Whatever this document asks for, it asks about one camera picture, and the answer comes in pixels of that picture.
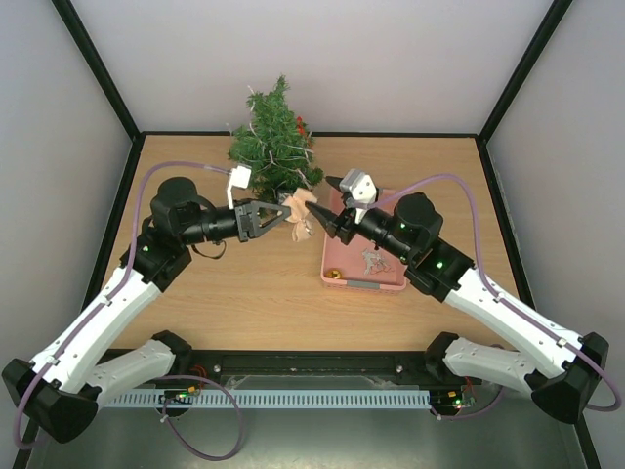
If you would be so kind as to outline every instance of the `small artificial christmas tree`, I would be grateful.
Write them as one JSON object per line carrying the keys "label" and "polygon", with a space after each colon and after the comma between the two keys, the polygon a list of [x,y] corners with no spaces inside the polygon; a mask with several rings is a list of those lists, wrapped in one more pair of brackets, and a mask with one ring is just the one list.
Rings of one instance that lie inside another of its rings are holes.
{"label": "small artificial christmas tree", "polygon": [[323,179],[323,171],[312,167],[311,133],[284,99],[288,89],[281,75],[266,95],[252,91],[247,100],[252,121],[234,131],[228,153],[229,159],[252,168],[252,192],[271,203],[278,202],[280,193],[311,191]]}

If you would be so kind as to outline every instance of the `white wall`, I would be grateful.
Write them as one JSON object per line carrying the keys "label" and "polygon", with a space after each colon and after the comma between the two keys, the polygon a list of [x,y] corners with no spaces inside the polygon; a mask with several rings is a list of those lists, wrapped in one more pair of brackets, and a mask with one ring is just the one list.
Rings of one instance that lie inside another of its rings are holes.
{"label": "white wall", "polygon": [[[489,146],[539,310],[603,335],[625,392],[624,17],[573,2]],[[625,410],[585,415],[603,467],[623,467]]]}
{"label": "white wall", "polygon": [[[49,1],[0,15],[0,367],[80,310],[130,146]],[[15,407],[0,385],[0,467]]]}
{"label": "white wall", "polygon": [[247,122],[284,72],[316,130],[478,132],[551,0],[74,0],[142,130]]}

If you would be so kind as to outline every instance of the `wooden tabletop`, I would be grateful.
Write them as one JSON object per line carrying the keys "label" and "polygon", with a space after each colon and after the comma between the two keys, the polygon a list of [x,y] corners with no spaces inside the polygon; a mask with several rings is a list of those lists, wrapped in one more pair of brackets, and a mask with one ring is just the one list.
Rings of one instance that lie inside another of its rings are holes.
{"label": "wooden tabletop", "polygon": [[[109,261],[106,277],[128,248],[132,206],[138,181],[148,168],[168,160],[188,160],[232,167],[229,137],[148,136]],[[343,176],[357,167],[379,187],[401,189],[436,173],[465,179],[479,205],[481,243],[488,274],[516,292],[499,226],[473,139],[318,138],[317,164],[327,175]],[[172,176],[188,176],[200,194],[215,205],[226,204],[226,177],[212,172],[166,168],[147,184],[141,218],[158,185]],[[317,190],[319,201],[329,189]],[[447,242],[475,257],[469,203],[452,182],[424,189],[443,216]],[[243,197],[238,192],[235,197]],[[501,343],[471,317],[441,305],[408,287],[398,295],[324,287],[319,277],[323,232],[308,241],[291,240],[292,225],[283,224],[259,239],[228,243],[219,261],[193,255],[193,262],[169,289],[147,307],[113,344],[135,348],[152,334],[169,329],[195,349],[283,351],[424,350],[441,332],[456,332],[483,344]],[[207,253],[220,248],[200,246]]]}

